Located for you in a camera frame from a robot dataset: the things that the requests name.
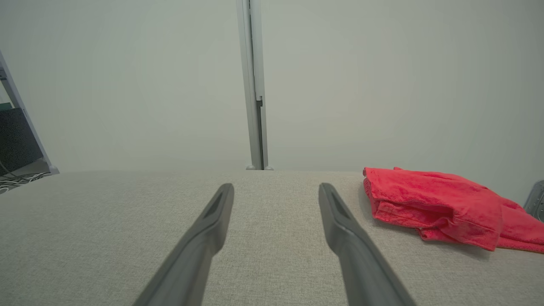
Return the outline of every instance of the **folded towel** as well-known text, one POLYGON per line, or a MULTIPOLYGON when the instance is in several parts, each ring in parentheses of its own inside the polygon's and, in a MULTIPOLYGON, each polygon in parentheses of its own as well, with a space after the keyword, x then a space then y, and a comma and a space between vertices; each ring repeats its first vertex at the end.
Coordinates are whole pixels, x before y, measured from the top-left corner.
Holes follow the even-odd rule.
POLYGON ((400 168, 365 168, 363 174, 374 218, 416 228, 423 240, 544 253, 544 223, 485 186, 400 168))

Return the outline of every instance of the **gray table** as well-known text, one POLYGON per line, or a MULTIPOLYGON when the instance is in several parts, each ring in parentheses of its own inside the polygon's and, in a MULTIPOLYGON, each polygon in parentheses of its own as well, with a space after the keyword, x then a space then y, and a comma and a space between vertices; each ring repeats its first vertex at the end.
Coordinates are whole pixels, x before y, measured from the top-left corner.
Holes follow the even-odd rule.
POLYGON ((372 219, 359 173, 90 172, 0 195, 1 305, 131 305, 225 182, 231 222, 203 305, 346 304, 323 234, 332 183, 418 305, 536 305, 544 255, 424 242, 372 219))

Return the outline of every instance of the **fabric surface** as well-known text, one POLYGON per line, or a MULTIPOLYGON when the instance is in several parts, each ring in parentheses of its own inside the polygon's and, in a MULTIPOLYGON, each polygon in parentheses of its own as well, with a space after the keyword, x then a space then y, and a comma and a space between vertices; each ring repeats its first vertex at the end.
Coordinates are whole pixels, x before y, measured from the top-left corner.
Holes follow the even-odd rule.
POLYGON ((217 188, 234 185, 203 305, 346 305, 318 186, 333 184, 420 305, 535 305, 542 254, 422 241, 372 217, 360 173, 63 173, 0 195, 1 305, 131 305, 217 188))
POLYGON ((417 228, 423 240, 544 253, 544 223, 517 203, 453 174, 365 168, 374 218, 417 228))

